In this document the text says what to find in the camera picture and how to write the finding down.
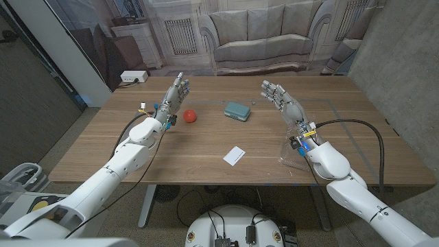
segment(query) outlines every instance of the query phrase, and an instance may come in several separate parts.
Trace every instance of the printed backdrop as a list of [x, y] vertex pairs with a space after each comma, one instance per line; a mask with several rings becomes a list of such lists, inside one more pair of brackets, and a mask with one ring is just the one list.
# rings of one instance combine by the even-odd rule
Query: printed backdrop
[[152, 76], [349, 70], [377, 0], [48, 0], [114, 90]]

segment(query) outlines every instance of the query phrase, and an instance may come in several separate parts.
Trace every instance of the red ball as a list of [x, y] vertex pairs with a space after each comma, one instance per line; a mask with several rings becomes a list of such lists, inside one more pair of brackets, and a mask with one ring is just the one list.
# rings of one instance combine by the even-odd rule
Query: red ball
[[183, 119], [188, 123], [192, 123], [197, 119], [197, 115], [193, 110], [186, 110], [185, 113], [183, 113]]

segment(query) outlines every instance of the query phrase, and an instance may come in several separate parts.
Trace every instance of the white card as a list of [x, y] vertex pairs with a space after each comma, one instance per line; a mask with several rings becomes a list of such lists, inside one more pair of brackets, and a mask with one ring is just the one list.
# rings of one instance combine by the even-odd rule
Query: white card
[[223, 159], [233, 166], [245, 153], [241, 148], [235, 146]]

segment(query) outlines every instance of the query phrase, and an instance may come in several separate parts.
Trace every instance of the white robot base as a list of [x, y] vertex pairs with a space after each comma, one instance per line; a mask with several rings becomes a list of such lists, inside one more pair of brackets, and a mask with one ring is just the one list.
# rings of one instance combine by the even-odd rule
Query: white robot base
[[[247, 246], [247, 226], [250, 226], [252, 218], [261, 212], [241, 205], [224, 205], [213, 209], [213, 211], [219, 213], [224, 218], [225, 226], [218, 214], [209, 211], [212, 218], [211, 220], [208, 213], [204, 213], [189, 227], [185, 247], [215, 246], [217, 233], [215, 232], [213, 225], [215, 225], [217, 229], [219, 238], [222, 238], [224, 231], [226, 234], [225, 239], [230, 239], [230, 242], [232, 243], [237, 241], [240, 246]], [[256, 237], [255, 242], [250, 246], [283, 247], [283, 239], [279, 228], [272, 220], [261, 213], [254, 217], [254, 223]]]

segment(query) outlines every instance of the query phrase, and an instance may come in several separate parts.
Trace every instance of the wooden table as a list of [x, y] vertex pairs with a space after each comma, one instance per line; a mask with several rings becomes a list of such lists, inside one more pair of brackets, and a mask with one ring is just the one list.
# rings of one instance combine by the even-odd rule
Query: wooden table
[[[385, 145], [384, 183], [389, 186], [432, 186], [433, 174], [348, 77], [185, 77], [191, 93], [183, 102], [177, 124], [169, 129], [151, 168], [142, 180], [148, 184], [177, 185], [311, 185], [311, 172], [278, 162], [285, 123], [274, 106], [261, 96], [263, 80], [281, 84], [303, 105], [309, 118], [320, 123], [352, 118], [374, 125]], [[117, 89], [72, 145], [49, 179], [81, 183], [101, 168], [123, 127], [140, 102], [160, 102], [171, 77], [148, 78], [146, 83]], [[247, 122], [224, 116], [229, 101], [251, 108]], [[187, 109], [197, 113], [194, 123], [183, 121]], [[377, 185], [379, 148], [375, 134], [358, 123], [333, 123], [320, 134], [350, 161], [369, 185]], [[223, 157], [235, 146], [246, 154], [230, 166]], [[301, 156], [294, 159], [303, 163]], [[146, 165], [124, 182], [136, 182]]]

